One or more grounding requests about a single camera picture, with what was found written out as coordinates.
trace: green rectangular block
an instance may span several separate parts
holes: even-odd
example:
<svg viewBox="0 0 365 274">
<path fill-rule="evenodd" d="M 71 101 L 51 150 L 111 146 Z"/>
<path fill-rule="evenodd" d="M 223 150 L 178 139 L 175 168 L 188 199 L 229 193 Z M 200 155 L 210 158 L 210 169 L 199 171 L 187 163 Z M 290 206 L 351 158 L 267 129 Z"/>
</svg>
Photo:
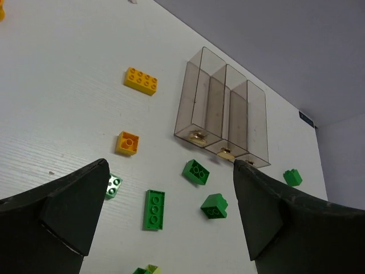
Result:
<svg viewBox="0 0 365 274">
<path fill-rule="evenodd" d="M 285 182 L 291 187 L 297 187 L 303 182 L 298 170 L 295 169 L 285 171 L 284 179 Z"/>
<path fill-rule="evenodd" d="M 165 192 L 148 190 L 144 207 L 143 229 L 162 230 L 164 224 Z"/>
<path fill-rule="evenodd" d="M 151 274 L 150 271 L 143 269 L 143 268 L 137 268 L 136 271 L 133 272 L 133 274 Z"/>
<path fill-rule="evenodd" d="M 227 218 L 227 212 L 225 211 L 227 206 L 227 201 L 222 194 L 218 193 L 209 195 L 200 209 L 206 214 L 208 219 L 222 219 Z"/>
<path fill-rule="evenodd" d="M 209 174 L 210 172 L 194 159 L 187 162 L 182 172 L 182 175 L 189 181 L 203 186 L 206 184 Z"/>
<path fill-rule="evenodd" d="M 118 192 L 118 189 L 121 186 L 122 182 L 123 182 L 123 180 L 121 178 L 109 173 L 109 183 L 108 183 L 107 193 L 105 194 L 105 197 L 107 199 L 114 198 L 116 193 Z"/>
</svg>

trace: tabletop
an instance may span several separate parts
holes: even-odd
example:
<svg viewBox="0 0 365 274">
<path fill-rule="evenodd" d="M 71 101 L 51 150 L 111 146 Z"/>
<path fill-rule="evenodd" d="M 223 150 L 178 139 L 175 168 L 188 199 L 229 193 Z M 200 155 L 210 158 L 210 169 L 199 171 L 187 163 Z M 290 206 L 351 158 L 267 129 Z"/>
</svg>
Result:
<svg viewBox="0 0 365 274">
<path fill-rule="evenodd" d="M 271 166 L 261 170 L 283 182 L 283 173 L 296 168 L 303 177 L 298 188 L 327 199 L 315 130 L 298 110 L 154 1 L 14 0 L 4 9 L 0 199 L 98 158 L 123 179 L 116 197 L 104 202 L 80 273 L 133 273 L 147 264 L 174 274 L 256 273 L 233 165 L 173 136 L 186 62 L 203 46 L 266 93 Z M 130 66 L 159 80 L 155 95 L 122 84 Z M 136 155 L 114 153 L 121 131 L 140 137 Z M 210 171 L 205 186 L 181 176 L 191 159 Z M 142 230 L 150 189 L 166 193 L 164 228 L 157 232 Z M 200 210 L 215 193 L 228 202 L 226 219 L 208 220 Z"/>
</svg>

